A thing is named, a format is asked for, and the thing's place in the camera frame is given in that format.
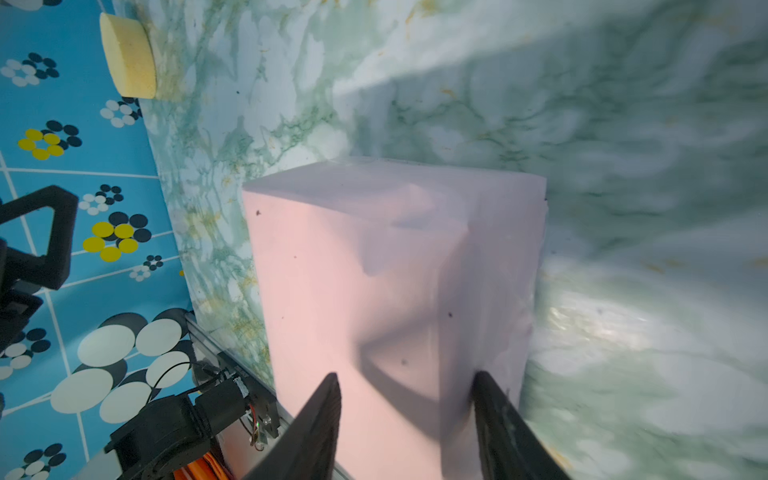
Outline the purple wrapping paper sheet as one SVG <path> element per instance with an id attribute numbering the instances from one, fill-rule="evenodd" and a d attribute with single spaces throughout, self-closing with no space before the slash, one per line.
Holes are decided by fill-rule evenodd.
<path id="1" fill-rule="evenodd" d="M 477 479 L 474 375 L 520 396 L 545 178 L 348 158 L 247 182 L 243 206 L 277 397 L 340 383 L 355 479 Z"/>

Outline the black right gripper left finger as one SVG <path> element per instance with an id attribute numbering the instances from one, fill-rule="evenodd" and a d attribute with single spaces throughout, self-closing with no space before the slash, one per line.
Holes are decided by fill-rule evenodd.
<path id="1" fill-rule="evenodd" d="M 333 478 L 342 410 L 336 373 L 329 373 L 283 436 L 244 479 L 327 480 Z"/>

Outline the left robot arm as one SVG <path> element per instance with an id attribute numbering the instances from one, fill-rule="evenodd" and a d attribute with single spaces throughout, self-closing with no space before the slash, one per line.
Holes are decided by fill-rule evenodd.
<path id="1" fill-rule="evenodd" d="M 61 288 L 77 213 L 73 194 L 49 186 L 1 207 L 3 221 L 32 211 L 53 212 L 47 252 L 35 256 L 1 248 L 1 374 L 26 368 L 50 341 L 29 320 L 42 305 L 39 289 Z M 78 415 L 97 409 L 114 426 L 109 441 L 89 457 L 82 479 L 226 479 L 214 454 L 215 438 L 248 412 L 238 378 L 207 366 L 209 379 L 172 396 L 163 390 L 197 364 L 186 312 L 163 311 L 153 320 L 134 312 L 108 317 L 77 349 L 78 366 L 47 395 L 53 412 Z"/>

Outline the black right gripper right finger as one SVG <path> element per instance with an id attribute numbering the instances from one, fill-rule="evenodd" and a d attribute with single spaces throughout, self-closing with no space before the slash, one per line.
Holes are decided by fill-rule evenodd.
<path id="1" fill-rule="evenodd" d="M 568 480 L 490 373 L 476 373 L 471 390 L 485 480 Z"/>

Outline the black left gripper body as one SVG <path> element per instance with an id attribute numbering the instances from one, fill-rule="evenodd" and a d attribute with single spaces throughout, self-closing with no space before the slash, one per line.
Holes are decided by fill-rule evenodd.
<path id="1" fill-rule="evenodd" d="M 5 350 L 27 326 L 42 304 L 32 293 L 39 285 L 41 262 L 1 240 L 1 349 Z"/>

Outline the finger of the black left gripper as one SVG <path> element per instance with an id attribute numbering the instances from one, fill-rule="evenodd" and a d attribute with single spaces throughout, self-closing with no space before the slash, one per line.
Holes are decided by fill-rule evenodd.
<path id="1" fill-rule="evenodd" d="M 79 199 L 55 185 L 47 186 L 1 206 L 1 222 L 28 218 L 28 247 L 1 240 L 1 288 L 22 282 L 49 290 L 61 288 L 70 275 Z"/>

